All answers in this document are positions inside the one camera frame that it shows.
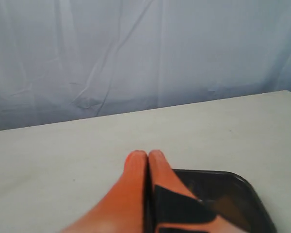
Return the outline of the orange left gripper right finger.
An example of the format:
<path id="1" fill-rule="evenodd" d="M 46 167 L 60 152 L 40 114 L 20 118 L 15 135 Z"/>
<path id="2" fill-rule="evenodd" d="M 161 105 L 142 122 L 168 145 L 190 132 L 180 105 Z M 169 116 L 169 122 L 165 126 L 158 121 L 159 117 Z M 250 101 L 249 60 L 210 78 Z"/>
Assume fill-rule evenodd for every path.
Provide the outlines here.
<path id="1" fill-rule="evenodd" d="M 241 233 L 243 230 L 204 205 L 180 180 L 163 152 L 148 155 L 156 233 Z"/>

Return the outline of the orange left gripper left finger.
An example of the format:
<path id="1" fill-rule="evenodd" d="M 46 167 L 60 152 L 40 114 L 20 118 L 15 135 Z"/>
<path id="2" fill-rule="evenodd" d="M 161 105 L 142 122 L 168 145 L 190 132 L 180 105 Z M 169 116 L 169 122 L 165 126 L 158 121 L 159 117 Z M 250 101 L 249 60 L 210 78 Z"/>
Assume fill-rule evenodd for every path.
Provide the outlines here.
<path id="1" fill-rule="evenodd" d="M 63 233 L 142 233 L 147 176 L 147 153 L 132 151 L 124 171 L 108 193 Z"/>

